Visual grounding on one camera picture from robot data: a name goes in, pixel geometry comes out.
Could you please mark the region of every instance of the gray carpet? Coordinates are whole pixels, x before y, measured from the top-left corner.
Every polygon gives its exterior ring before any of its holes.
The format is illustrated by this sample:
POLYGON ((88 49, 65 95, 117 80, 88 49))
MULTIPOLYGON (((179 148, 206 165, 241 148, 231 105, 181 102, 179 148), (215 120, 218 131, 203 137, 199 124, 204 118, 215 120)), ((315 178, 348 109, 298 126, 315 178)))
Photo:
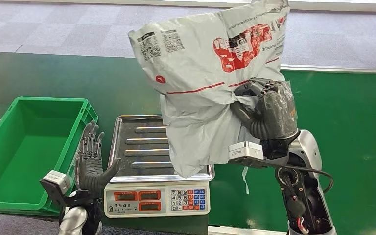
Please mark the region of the gray carpet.
MULTIPOLYGON (((0 2, 0 52, 133 57, 128 31, 218 10, 0 2)), ((292 12, 282 63, 376 68, 376 14, 292 12)), ((56 222, 0 215, 0 235, 56 235, 57 227, 56 222)), ((103 234, 144 232, 106 228, 103 234)))

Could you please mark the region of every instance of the green plastic crate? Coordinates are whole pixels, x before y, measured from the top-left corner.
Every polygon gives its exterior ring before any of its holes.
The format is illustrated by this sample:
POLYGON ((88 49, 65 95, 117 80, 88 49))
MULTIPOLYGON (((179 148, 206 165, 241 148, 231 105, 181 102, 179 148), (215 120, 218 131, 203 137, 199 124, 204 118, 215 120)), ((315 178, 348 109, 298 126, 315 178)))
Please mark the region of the green plastic crate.
POLYGON ((81 134, 97 119, 86 99, 15 99, 0 121, 0 212, 58 214, 59 207, 39 180, 56 170, 74 184, 74 154, 81 134))

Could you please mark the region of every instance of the stainless steel tray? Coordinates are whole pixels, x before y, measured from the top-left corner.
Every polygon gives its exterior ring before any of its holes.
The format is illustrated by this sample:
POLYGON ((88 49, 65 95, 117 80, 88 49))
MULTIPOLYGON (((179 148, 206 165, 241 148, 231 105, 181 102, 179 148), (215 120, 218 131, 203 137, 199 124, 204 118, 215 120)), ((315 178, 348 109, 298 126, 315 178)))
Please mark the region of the stainless steel tray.
POLYGON ((120 170, 110 183, 209 181, 214 177, 212 165, 187 179, 175 174, 161 115, 119 116, 115 123, 109 166, 116 158, 122 158, 120 170))

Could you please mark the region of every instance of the green table surface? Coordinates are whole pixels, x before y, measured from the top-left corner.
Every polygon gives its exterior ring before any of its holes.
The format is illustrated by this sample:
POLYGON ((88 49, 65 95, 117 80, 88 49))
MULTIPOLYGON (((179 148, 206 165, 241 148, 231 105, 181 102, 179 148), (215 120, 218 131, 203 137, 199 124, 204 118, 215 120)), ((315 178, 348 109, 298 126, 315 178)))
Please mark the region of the green table surface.
MULTIPOLYGON (((323 170, 335 179, 326 195, 339 234, 376 232, 376 73, 283 70, 290 80, 298 126, 316 137, 323 170)), ((159 96, 135 59, 0 54, 0 117, 18 96, 87 98, 106 132, 107 159, 115 119, 157 114, 159 96)), ((286 230, 286 212, 272 169, 216 165, 209 216, 106 219, 117 227, 205 234, 207 225, 286 230)))

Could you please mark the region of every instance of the red wire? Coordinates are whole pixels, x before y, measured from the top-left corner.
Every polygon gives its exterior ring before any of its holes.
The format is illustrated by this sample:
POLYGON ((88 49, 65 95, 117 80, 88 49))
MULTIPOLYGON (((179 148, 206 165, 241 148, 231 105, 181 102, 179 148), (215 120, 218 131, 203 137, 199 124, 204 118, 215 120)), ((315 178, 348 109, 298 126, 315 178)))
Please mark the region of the red wire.
POLYGON ((298 228, 302 229, 303 228, 303 225, 301 224, 301 219, 298 218, 298 228))

